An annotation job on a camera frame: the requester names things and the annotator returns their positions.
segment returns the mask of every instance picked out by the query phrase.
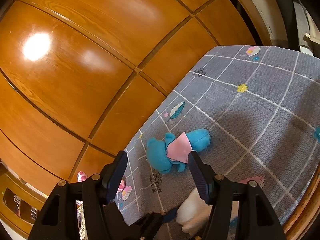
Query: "gray fabric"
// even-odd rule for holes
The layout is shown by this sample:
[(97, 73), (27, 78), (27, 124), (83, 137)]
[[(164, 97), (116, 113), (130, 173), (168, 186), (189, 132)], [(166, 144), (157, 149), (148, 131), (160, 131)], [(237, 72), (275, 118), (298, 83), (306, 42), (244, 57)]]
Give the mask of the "gray fabric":
[[(145, 156), (147, 140), (198, 128), (209, 129), (212, 138), (199, 154), (204, 163), (232, 181), (264, 176), (263, 191), (281, 223), (290, 216), (319, 163), (313, 132), (320, 125), (320, 60), (277, 47), (261, 47), (249, 57), (248, 48), (219, 46), (209, 51), (132, 138), (125, 176), (133, 189), (126, 201), (121, 193), (116, 198), (127, 223), (148, 211), (168, 211), (195, 187), (188, 167), (178, 173), (173, 166), (165, 175), (151, 169)], [(243, 83), (248, 90), (237, 92)], [(181, 114), (168, 120), (167, 113), (183, 101)], [(188, 235), (172, 221), (162, 226), (156, 239)]]

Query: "screw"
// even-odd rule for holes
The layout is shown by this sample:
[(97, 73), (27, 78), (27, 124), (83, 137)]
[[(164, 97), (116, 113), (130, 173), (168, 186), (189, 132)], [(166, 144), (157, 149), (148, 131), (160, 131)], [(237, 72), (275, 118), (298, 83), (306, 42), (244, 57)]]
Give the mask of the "screw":
[(99, 174), (93, 174), (93, 175), (91, 176), (91, 179), (92, 179), (92, 180), (98, 180), (98, 179), (100, 179), (100, 175), (99, 175)]
[(257, 187), (258, 183), (257, 183), (256, 181), (254, 181), (254, 180), (250, 180), (250, 181), (249, 181), (249, 185), (250, 185), (251, 187)]
[(222, 174), (217, 174), (216, 176), (214, 176), (217, 180), (223, 180), (224, 176)]
[(66, 184), (66, 181), (65, 181), (65, 180), (60, 180), (60, 181), (58, 182), (59, 187), (63, 187), (65, 184)]

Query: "stuffed animal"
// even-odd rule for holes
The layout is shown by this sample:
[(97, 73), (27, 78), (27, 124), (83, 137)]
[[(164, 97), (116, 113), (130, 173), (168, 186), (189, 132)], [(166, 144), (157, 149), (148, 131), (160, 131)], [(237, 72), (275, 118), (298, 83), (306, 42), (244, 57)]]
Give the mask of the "stuffed animal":
[(178, 172), (182, 172), (188, 163), (188, 154), (192, 150), (198, 153), (209, 144), (210, 134), (207, 129), (184, 132), (178, 138), (173, 133), (166, 133), (164, 141), (154, 137), (147, 141), (147, 160), (162, 174), (168, 173), (173, 164), (177, 164)]

